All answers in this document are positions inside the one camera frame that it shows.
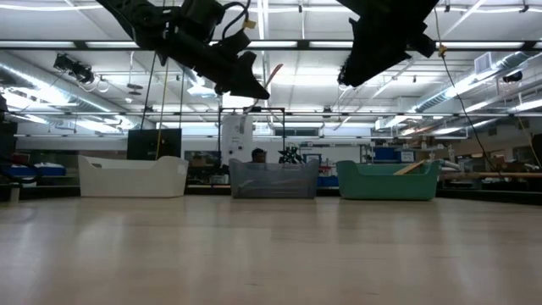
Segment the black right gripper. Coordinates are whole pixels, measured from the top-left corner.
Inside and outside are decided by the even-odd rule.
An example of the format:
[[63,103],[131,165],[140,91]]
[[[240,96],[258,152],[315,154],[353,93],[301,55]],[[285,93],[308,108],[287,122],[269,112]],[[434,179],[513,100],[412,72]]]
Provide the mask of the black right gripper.
[[435,41],[424,34],[425,20],[439,0],[349,0],[358,15],[350,19],[353,44],[337,81],[357,87],[388,68],[409,59],[414,50],[430,57]]

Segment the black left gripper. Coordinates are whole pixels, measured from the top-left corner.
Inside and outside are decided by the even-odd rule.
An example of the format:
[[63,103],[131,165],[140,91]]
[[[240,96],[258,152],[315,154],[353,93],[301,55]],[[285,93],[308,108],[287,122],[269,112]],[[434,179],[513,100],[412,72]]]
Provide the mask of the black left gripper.
[[169,25],[163,32],[163,52],[197,75],[215,83],[217,94],[267,100],[268,91],[257,81],[252,67],[257,55],[247,51],[251,43],[243,30],[213,45],[190,36],[179,26]]

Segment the black monitor panel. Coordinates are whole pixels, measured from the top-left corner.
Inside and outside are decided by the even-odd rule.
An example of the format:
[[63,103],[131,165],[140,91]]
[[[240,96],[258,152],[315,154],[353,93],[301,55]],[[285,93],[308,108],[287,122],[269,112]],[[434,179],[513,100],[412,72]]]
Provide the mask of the black monitor panel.
[[128,160],[154,161],[163,156],[181,157],[182,129],[130,130]]

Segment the grey translucent plastic bin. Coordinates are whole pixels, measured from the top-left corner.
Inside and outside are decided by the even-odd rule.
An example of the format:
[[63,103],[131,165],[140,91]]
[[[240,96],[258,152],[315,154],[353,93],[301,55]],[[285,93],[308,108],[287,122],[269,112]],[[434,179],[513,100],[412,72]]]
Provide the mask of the grey translucent plastic bin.
[[308,164],[259,164],[229,160],[233,198],[314,198],[318,187],[316,160]]

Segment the white ceiling vent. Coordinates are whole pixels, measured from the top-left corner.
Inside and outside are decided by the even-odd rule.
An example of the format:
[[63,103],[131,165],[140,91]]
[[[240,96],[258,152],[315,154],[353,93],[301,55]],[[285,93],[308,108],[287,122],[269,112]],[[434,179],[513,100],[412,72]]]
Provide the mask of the white ceiling vent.
[[481,75],[492,70],[492,53],[487,52],[474,59],[474,71],[476,75]]

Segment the teal plastic bin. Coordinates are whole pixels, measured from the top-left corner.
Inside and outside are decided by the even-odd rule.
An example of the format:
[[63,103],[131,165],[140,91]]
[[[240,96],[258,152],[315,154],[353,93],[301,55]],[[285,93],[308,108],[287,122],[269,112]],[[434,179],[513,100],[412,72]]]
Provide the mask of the teal plastic bin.
[[420,164],[404,175],[408,164],[336,164],[340,195],[349,200],[429,201],[436,195],[440,161]]

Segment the white plastic bin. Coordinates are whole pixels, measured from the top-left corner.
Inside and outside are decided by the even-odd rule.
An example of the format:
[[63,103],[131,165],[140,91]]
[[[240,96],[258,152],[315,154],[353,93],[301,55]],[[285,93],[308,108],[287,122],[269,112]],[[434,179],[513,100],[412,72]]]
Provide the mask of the white plastic bin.
[[83,197],[182,197],[189,163],[164,156],[156,161],[78,157]]

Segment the wooden workbench top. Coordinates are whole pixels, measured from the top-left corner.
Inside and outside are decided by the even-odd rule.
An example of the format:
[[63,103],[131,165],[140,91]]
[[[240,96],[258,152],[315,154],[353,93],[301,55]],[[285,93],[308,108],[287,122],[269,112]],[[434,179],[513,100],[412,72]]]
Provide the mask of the wooden workbench top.
[[542,179],[542,173],[445,172],[440,175],[441,180],[476,180],[476,179],[484,179],[484,178]]

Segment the black metal rig frame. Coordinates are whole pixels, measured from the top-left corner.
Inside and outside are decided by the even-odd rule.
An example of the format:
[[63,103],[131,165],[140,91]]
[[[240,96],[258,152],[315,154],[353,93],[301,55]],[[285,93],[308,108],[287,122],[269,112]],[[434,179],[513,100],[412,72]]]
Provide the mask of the black metal rig frame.
[[228,165],[234,158],[240,161],[251,161],[255,144],[254,116],[269,119],[281,114],[282,127],[285,130],[285,109],[249,106],[244,108],[218,109],[218,155],[220,163]]

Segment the black metal table frame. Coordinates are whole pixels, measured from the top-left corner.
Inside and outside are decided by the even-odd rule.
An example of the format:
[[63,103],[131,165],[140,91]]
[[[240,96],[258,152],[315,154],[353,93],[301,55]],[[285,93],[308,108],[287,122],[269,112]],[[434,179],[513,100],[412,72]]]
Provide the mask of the black metal table frame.
[[[229,186],[187,186],[184,195],[188,196],[229,196]],[[23,187],[15,185],[0,185],[0,204],[19,202],[21,200],[54,199],[61,197],[96,197],[96,198],[174,198],[181,197],[180,191],[131,191],[131,190],[84,190],[78,186],[33,186]],[[286,197],[266,196],[263,198],[302,198],[312,197]],[[315,197],[340,197],[338,188],[319,188]],[[505,202],[542,207],[542,192],[533,191],[486,191],[474,189],[437,189],[435,197],[481,202]],[[363,201],[421,201],[421,199],[351,199]]]

